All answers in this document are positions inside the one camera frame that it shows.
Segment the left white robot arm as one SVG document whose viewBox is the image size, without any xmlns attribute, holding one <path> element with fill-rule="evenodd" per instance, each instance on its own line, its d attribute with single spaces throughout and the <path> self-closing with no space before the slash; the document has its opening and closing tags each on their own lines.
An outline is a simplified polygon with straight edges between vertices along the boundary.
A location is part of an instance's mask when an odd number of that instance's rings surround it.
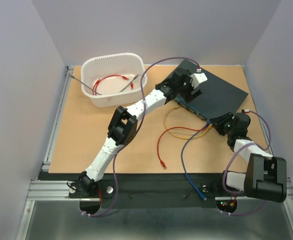
<svg viewBox="0 0 293 240">
<path fill-rule="evenodd" d="M 108 125 L 108 133 L 101 150 L 93 162 L 83 171 L 78 182 L 80 191 L 86 197 L 93 197 L 98 191 L 98 182 L 102 180 L 107 166 L 112 158 L 122 148 L 132 142 L 139 131 L 138 124 L 142 124 L 145 116 L 153 110 L 164 106 L 177 96 L 189 103 L 202 92 L 199 85 L 207 78 L 201 76 L 201 69 L 192 73 L 187 69 L 177 68 L 142 99 L 128 107 L 116 108 Z"/>
</svg>

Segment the dark network switch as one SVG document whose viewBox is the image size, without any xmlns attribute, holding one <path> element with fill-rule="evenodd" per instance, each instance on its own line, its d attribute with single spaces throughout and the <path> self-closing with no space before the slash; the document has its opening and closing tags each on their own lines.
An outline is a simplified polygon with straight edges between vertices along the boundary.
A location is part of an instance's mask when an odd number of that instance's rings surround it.
<svg viewBox="0 0 293 240">
<path fill-rule="evenodd" d="M 173 101 L 206 122 L 228 113 L 235 114 L 248 93 L 205 69 L 201 72 L 207 77 L 197 88 L 201 94 L 189 103 L 179 94 Z"/>
</svg>

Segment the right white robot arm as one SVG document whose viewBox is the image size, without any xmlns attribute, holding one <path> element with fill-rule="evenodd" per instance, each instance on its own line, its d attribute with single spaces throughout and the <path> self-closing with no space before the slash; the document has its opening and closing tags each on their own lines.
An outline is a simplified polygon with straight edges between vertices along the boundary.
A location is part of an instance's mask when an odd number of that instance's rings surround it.
<svg viewBox="0 0 293 240">
<path fill-rule="evenodd" d="M 235 114 L 229 112 L 209 120 L 219 135 L 227 136 L 227 145 L 234 152 L 222 174 L 222 180 L 216 183 L 216 189 L 222 195 L 244 194 L 248 198 L 282 203 L 287 197 L 287 162 L 267 152 L 270 143 L 263 148 L 247 136 L 251 123 L 249 114 L 265 121 L 261 115 L 249 109 Z M 231 164 L 238 156 L 247 161 L 245 173 L 230 171 Z"/>
</svg>

